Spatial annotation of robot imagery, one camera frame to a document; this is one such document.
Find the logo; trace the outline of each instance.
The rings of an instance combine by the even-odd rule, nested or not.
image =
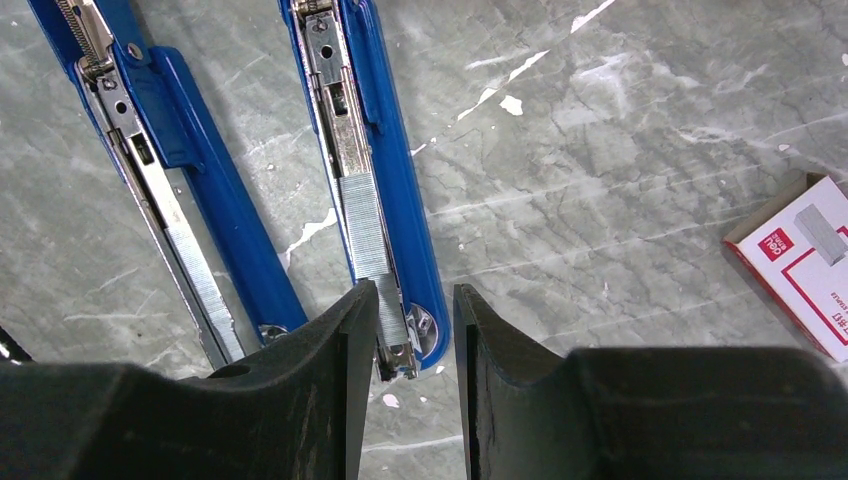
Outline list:
[[[758,243],[760,249],[772,262],[780,258],[781,255],[788,252],[795,244],[786,235],[782,228],[771,232],[768,237]]]

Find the gray marble surface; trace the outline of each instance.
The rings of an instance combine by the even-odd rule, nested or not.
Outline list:
[[[474,284],[561,354],[809,348],[720,239],[802,170],[845,179],[845,1],[378,3],[449,301]],[[141,4],[314,316],[347,268],[337,230],[306,227],[330,199],[276,2]],[[24,0],[0,5],[0,39],[0,322],[41,361],[208,372]],[[360,478],[463,478],[452,353],[443,366],[374,383]]]

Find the white vein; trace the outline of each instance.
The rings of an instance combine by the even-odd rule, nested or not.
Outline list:
[[[485,67],[486,65],[496,65],[498,63],[506,62],[507,60],[512,60],[513,58],[523,55],[527,53],[527,49],[521,49],[516,52],[513,52],[509,55],[499,55],[497,57],[485,58],[483,60],[476,60],[465,66],[466,70],[474,70],[478,67]]]
[[[584,25],[589,23],[593,18],[597,17],[601,12],[609,8],[610,5],[612,5],[613,3],[615,3],[615,0],[606,0],[604,3],[601,4],[601,6],[592,10],[586,15],[574,17],[574,21],[571,23],[571,33],[574,33],[577,30],[583,28]]]
[[[784,133],[789,133],[789,132],[794,132],[796,130],[801,130],[801,129],[807,128],[811,125],[815,125],[817,123],[833,122],[833,121],[836,121],[836,120],[842,120],[846,117],[848,117],[848,112],[838,113],[836,115],[831,115],[829,117],[824,117],[824,118],[820,118],[818,120],[813,120],[812,122],[807,122],[803,125],[798,125],[797,127],[787,128],[786,130],[781,130],[777,133],[769,135],[768,137],[764,138],[763,141],[765,142],[767,140],[771,140],[774,137],[778,137],[780,135],[783,135]]]
[[[103,284],[100,285],[99,287],[97,287],[93,290],[87,291],[85,294],[88,295],[90,293],[103,291],[104,288],[109,287],[110,285],[114,285],[118,280],[121,280],[122,278],[126,278],[126,277],[132,275],[133,273],[135,273],[137,271],[138,271],[138,267],[135,267],[135,268],[131,268],[131,269],[127,270],[124,273],[119,273],[119,274],[115,275],[114,277],[110,278],[109,280],[106,280],[105,282],[103,282]]]
[[[62,320],[69,322],[71,320],[143,320],[145,318],[155,318],[155,317],[167,317],[167,312],[157,312],[157,313],[145,313],[143,315],[137,315],[135,313],[78,313],[74,315],[68,315],[64,317]]]
[[[336,218],[336,211],[330,208],[327,210],[327,217],[324,218],[324,220],[322,220],[321,222],[307,223],[306,225],[304,225],[303,233],[300,235],[300,239],[289,245],[289,248],[287,248],[286,251],[283,252],[282,255],[280,255],[280,261],[283,262],[283,268],[285,270],[288,270],[289,265],[291,265],[291,253],[297,247],[308,242],[313,236],[315,236],[316,233],[320,232],[321,230],[324,230],[329,226],[335,225],[338,221],[338,218]]]
[[[362,453],[390,451],[398,452],[403,450],[414,450],[416,448],[432,447],[435,445],[444,445],[445,443],[461,442],[462,435],[452,435],[450,437],[439,438],[437,440],[428,440],[426,442],[409,443],[405,445],[397,445],[394,443],[379,443],[377,445],[369,445],[362,448]]]

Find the white paint splatter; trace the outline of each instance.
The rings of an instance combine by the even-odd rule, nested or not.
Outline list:
[[[500,107],[516,117],[524,114],[524,111],[521,109],[521,100],[512,95],[507,95],[500,103]]]
[[[571,22],[571,33],[574,33],[577,30],[583,28],[584,25],[589,23],[593,18],[597,17],[598,14],[609,8],[609,6],[613,3],[615,3],[615,0],[606,0],[604,3],[601,4],[600,7],[592,10],[586,15],[574,17],[574,21]]]
[[[475,109],[477,109],[477,107],[482,105],[483,102],[492,98],[492,96],[494,94],[498,93],[499,90],[501,90],[505,86],[509,85],[509,83],[512,82],[513,80],[515,80],[519,75],[526,72],[528,68],[532,67],[534,63],[538,62],[542,57],[547,55],[548,52],[550,52],[550,50],[545,50],[545,51],[539,52],[539,53],[533,55],[532,57],[528,58],[527,60],[525,60],[523,65],[521,65],[520,67],[518,67],[515,70],[513,70],[512,72],[510,72],[509,77],[507,78],[506,82],[504,82],[503,85],[499,86],[498,88],[487,87],[485,90],[483,90],[483,93],[480,94],[480,99],[477,100],[477,104],[474,105],[473,107],[465,110],[464,112],[460,113],[459,116],[456,117],[456,121],[458,122],[458,121],[462,120],[463,118],[467,117],[471,112],[473,112]]]
[[[492,64],[495,64],[495,63],[501,63],[505,60],[509,60],[509,58],[507,58],[503,55],[501,55],[499,57],[487,58],[485,60],[475,60],[475,61],[469,63],[468,65],[466,65],[465,69],[466,70],[474,70],[477,67],[482,67],[482,66],[485,66],[485,65],[492,65]]]
[[[383,395],[383,403],[390,408],[400,408],[400,401],[391,393]]]
[[[289,245],[289,248],[287,248],[285,252],[279,255],[280,261],[283,263],[283,269],[288,271],[289,265],[291,265],[291,252],[293,252],[295,248],[308,242],[309,239],[312,238],[316,233],[331,225],[335,225],[338,221],[339,219],[336,218],[336,211],[331,208],[327,210],[327,218],[325,218],[322,222],[307,223],[306,225],[304,225],[303,234],[300,236],[300,239],[294,242],[293,244]]]
[[[421,150],[424,150],[425,148],[427,148],[427,144],[422,143],[421,146],[416,148],[415,150],[410,150],[409,154],[414,157],[414,156],[418,155],[418,152],[420,152]]]
[[[474,70],[475,68],[484,67],[486,65],[496,65],[498,63],[506,62],[507,60],[512,60],[513,58],[515,58],[519,55],[524,55],[525,53],[527,53],[527,49],[523,48],[523,49],[517,50],[515,52],[512,52],[508,55],[501,55],[501,56],[498,56],[498,57],[486,58],[486,59],[483,59],[483,60],[476,60],[476,61],[471,62],[468,65],[466,65],[465,70]]]
[[[468,116],[468,114],[470,114],[470,113],[471,113],[471,112],[473,112],[473,111],[474,111],[477,107],[479,107],[480,105],[482,105],[482,104],[483,104],[483,102],[485,102],[486,100],[488,100],[488,99],[492,98],[492,95],[494,95],[494,94],[496,94],[496,93],[498,93],[498,91],[497,91],[497,90],[495,90],[494,88],[486,88],[485,90],[483,90],[483,93],[481,93],[481,94],[480,94],[480,99],[479,99],[479,100],[477,100],[477,104],[476,104],[476,105],[474,105],[473,107],[471,107],[471,108],[469,108],[469,109],[465,110],[464,112],[460,113],[460,114],[459,114],[459,116],[458,116],[458,117],[456,117],[456,121],[458,122],[458,121],[462,120],[463,118],[467,117],[467,116]]]
[[[522,65],[522,66],[516,68],[515,70],[513,70],[512,72],[510,72],[509,79],[506,81],[506,83],[509,83],[509,82],[515,80],[519,75],[526,72],[528,68],[532,67],[534,63],[541,60],[542,57],[544,57],[545,55],[548,54],[548,52],[550,52],[550,50],[545,50],[545,51],[539,52],[536,55],[533,55],[532,57],[525,60],[524,65]]]

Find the metal staple channel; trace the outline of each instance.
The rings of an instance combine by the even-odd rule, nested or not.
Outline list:
[[[209,265],[206,264],[206,258],[200,251],[194,235],[191,231],[179,227],[168,228],[166,231],[191,279],[191,284],[200,299],[214,335],[224,347],[224,354],[230,357],[227,361],[234,362],[242,359],[244,350],[236,337],[233,317],[224,303],[224,297],[218,284],[215,283],[215,277],[209,270]]]
[[[342,177],[339,187],[348,225],[354,276],[357,280],[369,278],[377,284],[380,300],[377,337],[384,346],[403,345],[409,341],[409,333],[386,250],[374,177],[370,172]]]

